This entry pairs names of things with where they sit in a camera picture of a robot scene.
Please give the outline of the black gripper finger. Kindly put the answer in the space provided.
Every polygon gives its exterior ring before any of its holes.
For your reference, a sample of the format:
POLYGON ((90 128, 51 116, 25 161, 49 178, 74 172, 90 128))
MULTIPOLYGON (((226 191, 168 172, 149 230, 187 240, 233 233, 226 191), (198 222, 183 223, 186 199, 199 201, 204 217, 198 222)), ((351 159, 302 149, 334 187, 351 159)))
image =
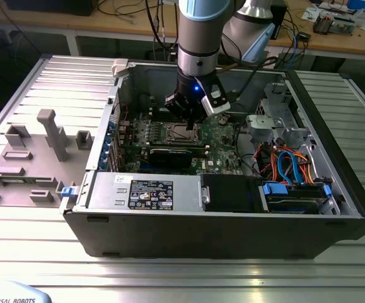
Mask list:
POLYGON ((174 93, 165 98, 165 107, 179 119, 187 123, 186 129, 191 129, 190 107, 184 96, 174 93))
POLYGON ((190 128, 195 124, 201 124, 207 119, 208 115, 202 105, 195 105, 190 110, 190 128))

